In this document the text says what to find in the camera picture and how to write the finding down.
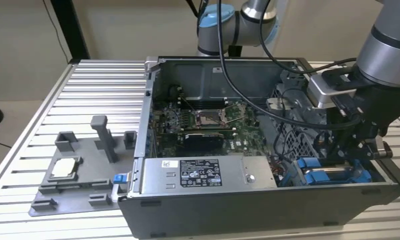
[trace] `gray 3d-printed holder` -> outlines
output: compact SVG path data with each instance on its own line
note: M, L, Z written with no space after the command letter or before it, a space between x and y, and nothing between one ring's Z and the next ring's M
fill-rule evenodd
M106 123L105 115L91 117L90 126L98 135L94 138L77 139L71 131L58 133L57 150L30 204L30 216L118 209L111 193L122 190L113 190L111 179L131 170L137 134L126 131L111 137Z

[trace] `motherboard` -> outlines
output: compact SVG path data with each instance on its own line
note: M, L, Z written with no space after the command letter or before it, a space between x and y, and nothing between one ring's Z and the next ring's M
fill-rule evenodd
M215 109L198 109L186 100L161 106L151 124L158 158L270 155L253 109L242 101L225 101Z

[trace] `floor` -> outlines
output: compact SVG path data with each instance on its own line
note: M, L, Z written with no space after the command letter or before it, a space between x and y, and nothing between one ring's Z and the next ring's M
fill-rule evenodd
M42 101L0 101L3 120L0 123L0 143L13 145ZM0 146L0 163L9 149Z

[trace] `aluminum slotted table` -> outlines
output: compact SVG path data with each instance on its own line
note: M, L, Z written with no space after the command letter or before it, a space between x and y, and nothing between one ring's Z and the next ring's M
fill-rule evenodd
M310 62L320 67L328 62ZM142 61L82 60L66 67L38 111L0 165L0 240L130 240L119 210L30 217L27 210L42 181L55 147L55 135L73 131L77 138L97 137L89 122L107 116L114 136L137 130L145 73ZM400 119L384 140L400 168ZM346 225L289 229L193 239L400 239L400 197L388 205L366 209Z

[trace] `black pole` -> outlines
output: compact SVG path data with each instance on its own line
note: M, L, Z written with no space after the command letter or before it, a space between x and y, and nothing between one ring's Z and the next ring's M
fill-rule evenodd
M242 46L229 45L227 46L227 57L241 57Z
M50 0L71 59L90 59L71 0Z

